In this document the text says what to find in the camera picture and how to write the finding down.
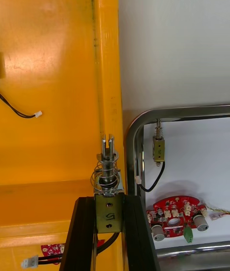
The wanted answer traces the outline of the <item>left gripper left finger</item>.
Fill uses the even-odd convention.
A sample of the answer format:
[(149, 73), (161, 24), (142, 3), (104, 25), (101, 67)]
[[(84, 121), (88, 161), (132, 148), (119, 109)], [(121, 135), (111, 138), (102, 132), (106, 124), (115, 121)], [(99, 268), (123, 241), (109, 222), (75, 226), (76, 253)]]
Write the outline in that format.
[(74, 205), (61, 271), (96, 270), (96, 213), (93, 197), (80, 197)]

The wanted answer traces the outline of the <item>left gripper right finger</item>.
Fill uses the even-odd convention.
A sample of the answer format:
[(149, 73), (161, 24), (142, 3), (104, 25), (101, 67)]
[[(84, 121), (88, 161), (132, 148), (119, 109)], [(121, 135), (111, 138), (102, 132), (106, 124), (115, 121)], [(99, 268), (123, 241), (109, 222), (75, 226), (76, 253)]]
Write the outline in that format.
[(160, 270), (147, 213), (139, 196), (124, 196), (122, 247), (125, 271)]

